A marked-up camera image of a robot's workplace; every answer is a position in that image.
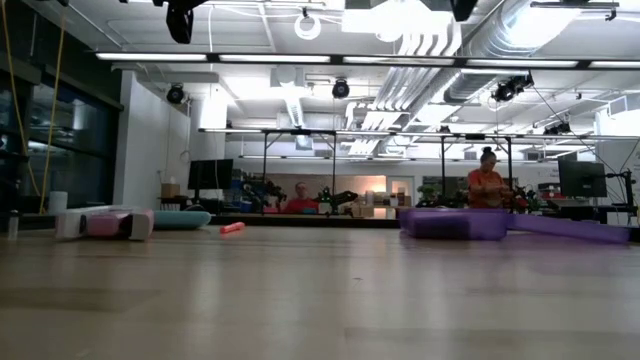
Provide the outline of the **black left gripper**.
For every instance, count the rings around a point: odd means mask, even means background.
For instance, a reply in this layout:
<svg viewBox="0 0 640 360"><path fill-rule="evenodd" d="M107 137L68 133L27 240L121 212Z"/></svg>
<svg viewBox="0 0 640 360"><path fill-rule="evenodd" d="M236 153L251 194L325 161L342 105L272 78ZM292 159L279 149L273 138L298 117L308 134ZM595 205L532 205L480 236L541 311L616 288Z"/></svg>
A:
<svg viewBox="0 0 640 360"><path fill-rule="evenodd" d="M154 5L167 5L166 25L172 39L178 44L190 44L194 9L205 2L206 0L154 0Z"/></svg>

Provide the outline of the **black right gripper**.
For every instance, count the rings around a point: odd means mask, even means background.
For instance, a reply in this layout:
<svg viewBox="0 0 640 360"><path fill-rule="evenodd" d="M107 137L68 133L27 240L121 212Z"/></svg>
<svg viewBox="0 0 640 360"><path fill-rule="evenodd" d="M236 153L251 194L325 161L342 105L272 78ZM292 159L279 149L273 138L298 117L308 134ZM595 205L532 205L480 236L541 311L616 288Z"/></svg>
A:
<svg viewBox="0 0 640 360"><path fill-rule="evenodd" d="M478 0L449 0L456 21L467 21L474 11Z"/></svg>

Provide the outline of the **teal calculator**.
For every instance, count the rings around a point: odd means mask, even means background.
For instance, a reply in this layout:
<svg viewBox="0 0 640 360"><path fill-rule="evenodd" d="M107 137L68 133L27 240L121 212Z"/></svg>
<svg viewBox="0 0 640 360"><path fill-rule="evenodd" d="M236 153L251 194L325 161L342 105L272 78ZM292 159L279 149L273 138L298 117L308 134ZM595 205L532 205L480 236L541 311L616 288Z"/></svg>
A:
<svg viewBox="0 0 640 360"><path fill-rule="evenodd" d="M195 230L211 221L206 211L155 211L154 230Z"/></svg>

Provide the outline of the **pink and white stapler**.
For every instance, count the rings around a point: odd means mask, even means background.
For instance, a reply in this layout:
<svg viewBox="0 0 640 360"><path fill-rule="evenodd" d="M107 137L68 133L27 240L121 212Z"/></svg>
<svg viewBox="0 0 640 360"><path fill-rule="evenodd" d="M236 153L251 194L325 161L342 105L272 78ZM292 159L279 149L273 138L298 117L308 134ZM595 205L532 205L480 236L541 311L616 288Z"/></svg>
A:
<svg viewBox="0 0 640 360"><path fill-rule="evenodd" d="M146 241L154 228L150 209L123 205L68 209L56 216L54 238L126 238Z"/></svg>

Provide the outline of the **purple plastic pencil case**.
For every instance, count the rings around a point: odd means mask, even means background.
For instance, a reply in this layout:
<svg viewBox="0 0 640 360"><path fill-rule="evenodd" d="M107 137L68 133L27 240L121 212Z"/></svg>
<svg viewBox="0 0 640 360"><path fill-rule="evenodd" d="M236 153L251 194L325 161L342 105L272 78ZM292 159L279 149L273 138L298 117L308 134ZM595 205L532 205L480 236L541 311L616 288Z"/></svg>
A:
<svg viewBox="0 0 640 360"><path fill-rule="evenodd" d="M510 214L503 209L411 208L402 211L398 221L401 230L416 239L499 241L509 231L523 231L602 243L640 243L639 227Z"/></svg>

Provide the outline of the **long linear ceiling light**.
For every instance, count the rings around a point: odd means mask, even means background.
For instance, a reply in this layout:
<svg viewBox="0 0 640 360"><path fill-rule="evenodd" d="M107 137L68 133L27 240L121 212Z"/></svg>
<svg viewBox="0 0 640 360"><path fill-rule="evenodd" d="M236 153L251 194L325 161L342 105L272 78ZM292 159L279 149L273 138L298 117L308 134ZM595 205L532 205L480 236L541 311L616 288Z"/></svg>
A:
<svg viewBox="0 0 640 360"><path fill-rule="evenodd" d="M522 69L572 71L640 70L640 59L546 59L477 58L399 55L298 55L262 53L144 53L97 52L95 56L114 63L189 63L189 64L300 64L331 66L425 67L457 69Z"/></svg>

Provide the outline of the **black ceiling spotlight cluster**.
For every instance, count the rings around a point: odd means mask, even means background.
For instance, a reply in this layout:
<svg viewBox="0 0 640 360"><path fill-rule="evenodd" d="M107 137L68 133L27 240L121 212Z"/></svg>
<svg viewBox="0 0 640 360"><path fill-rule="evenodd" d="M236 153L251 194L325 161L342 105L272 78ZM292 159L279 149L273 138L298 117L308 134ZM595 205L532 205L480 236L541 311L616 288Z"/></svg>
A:
<svg viewBox="0 0 640 360"><path fill-rule="evenodd" d="M497 88L491 94L491 98L497 103L509 102L533 85L534 80L531 74L512 76L506 81L498 83Z"/></svg>

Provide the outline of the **black computer monitor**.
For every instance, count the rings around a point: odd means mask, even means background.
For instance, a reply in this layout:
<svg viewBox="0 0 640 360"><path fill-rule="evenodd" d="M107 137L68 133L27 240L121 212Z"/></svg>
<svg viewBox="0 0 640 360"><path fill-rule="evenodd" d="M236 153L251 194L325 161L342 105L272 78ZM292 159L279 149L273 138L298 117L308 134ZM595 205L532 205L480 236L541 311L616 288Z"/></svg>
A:
<svg viewBox="0 0 640 360"><path fill-rule="evenodd" d="M227 190L231 188L233 160L197 160L189 167L189 190Z"/></svg>
<svg viewBox="0 0 640 360"><path fill-rule="evenodd" d="M558 162L561 194L565 197L604 198L607 196L604 165L595 162Z"/></svg>

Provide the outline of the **person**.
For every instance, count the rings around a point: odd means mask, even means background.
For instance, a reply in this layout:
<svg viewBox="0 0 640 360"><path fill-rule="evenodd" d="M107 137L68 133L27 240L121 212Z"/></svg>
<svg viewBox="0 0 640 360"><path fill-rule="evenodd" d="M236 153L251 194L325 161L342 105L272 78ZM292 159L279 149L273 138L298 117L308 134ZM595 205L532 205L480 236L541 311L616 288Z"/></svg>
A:
<svg viewBox="0 0 640 360"><path fill-rule="evenodd" d="M286 214L317 214L319 204L314 201L308 194L305 182L298 182L295 185L296 195L291 198L285 208Z"/></svg>
<svg viewBox="0 0 640 360"><path fill-rule="evenodd" d="M495 171L496 154L485 147L480 157L480 166L468 174L468 203L470 208L496 209L509 205L512 190Z"/></svg>

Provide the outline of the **small background plant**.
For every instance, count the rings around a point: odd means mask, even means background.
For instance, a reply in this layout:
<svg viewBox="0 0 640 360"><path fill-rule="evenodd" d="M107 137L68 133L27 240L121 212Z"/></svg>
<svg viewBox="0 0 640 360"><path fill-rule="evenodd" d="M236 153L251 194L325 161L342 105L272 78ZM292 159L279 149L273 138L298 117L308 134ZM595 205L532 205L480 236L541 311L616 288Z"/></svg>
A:
<svg viewBox="0 0 640 360"><path fill-rule="evenodd" d="M423 184L417 188L420 199L416 204L417 208L433 207L437 200L436 190L428 184Z"/></svg>

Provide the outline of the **white paper roll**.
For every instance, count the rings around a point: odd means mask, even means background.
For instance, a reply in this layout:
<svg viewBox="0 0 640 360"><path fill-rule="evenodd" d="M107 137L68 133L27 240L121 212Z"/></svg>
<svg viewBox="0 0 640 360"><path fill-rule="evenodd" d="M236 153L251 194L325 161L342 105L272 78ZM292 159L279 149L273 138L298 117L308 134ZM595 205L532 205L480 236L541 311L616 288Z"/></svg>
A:
<svg viewBox="0 0 640 360"><path fill-rule="evenodd" d="M64 213L68 206L68 193L65 191L51 191L48 200L48 214L58 215Z"/></svg>

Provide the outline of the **silver ventilation duct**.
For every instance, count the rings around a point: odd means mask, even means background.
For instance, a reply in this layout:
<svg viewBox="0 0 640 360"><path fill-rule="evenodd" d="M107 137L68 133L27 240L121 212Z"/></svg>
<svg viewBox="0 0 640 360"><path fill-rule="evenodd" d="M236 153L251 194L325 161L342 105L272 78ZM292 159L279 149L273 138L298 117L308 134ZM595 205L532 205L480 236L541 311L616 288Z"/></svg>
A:
<svg viewBox="0 0 640 360"><path fill-rule="evenodd" d="M577 8L538 7L543 0L505 0L462 47L465 57L531 57L581 14Z"/></svg>

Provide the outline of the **black background workstation frame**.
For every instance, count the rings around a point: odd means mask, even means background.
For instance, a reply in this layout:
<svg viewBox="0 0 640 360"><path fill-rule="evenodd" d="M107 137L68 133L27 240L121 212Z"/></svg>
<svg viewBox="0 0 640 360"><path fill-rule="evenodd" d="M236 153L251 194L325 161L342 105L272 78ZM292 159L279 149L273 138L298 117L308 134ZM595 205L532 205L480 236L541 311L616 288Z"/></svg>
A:
<svg viewBox="0 0 640 360"><path fill-rule="evenodd" d="M391 166L393 164L408 163L438 163L441 167L441 176L446 176L446 164L455 159L449 157L447 152L458 142L465 140L469 143L484 144L494 142L507 153L507 163L512 164L512 140L511 134L483 134L483 133L427 133L427 132L393 132L393 131L347 131L347 130L322 130L322 129L257 129L257 128L200 128L200 133L228 135L256 135L262 139L262 148L259 154L248 154L240 150L236 159L240 165L248 167L251 172L259 173L263 181L267 180L270 173L287 174L324 174L336 176L356 167L369 165ZM323 154L305 155L303 153L277 154L271 149L283 137L304 136L322 140L327 148ZM413 145L420 139L426 139L429 144L437 145L439 152L436 155L426 153L393 155L393 154L343 154L340 150L339 140L343 137L352 137L352 145L356 148L367 147L371 141L378 145L386 140L397 137L407 137Z"/></svg>

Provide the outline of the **black metal table frame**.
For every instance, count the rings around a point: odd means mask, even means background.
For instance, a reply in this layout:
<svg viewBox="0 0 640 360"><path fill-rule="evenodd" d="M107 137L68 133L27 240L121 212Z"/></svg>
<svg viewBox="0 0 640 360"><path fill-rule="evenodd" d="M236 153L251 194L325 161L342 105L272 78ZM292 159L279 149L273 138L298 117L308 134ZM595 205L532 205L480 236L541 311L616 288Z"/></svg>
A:
<svg viewBox="0 0 640 360"><path fill-rule="evenodd" d="M280 227L328 227L328 228L365 228L365 229L399 229L398 219L359 219L347 217L324 217L319 215L258 215L236 214L221 215L212 218L212 225L229 225L243 222L248 226L280 226Z"/></svg>

